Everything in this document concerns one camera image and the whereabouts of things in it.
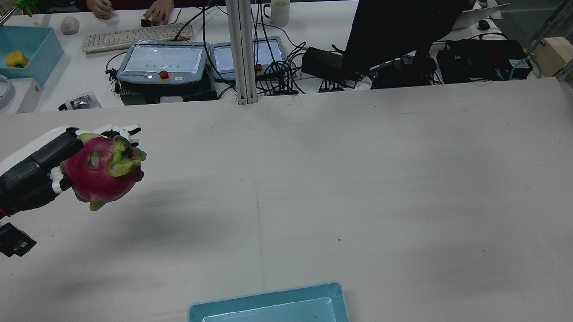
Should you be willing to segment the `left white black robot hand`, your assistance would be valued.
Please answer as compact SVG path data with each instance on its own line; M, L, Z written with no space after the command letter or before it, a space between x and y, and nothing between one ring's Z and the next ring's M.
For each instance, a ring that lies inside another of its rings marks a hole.
M62 126L39 136L0 163L0 219L46 206L68 189L92 211L120 199L143 179L140 130Z

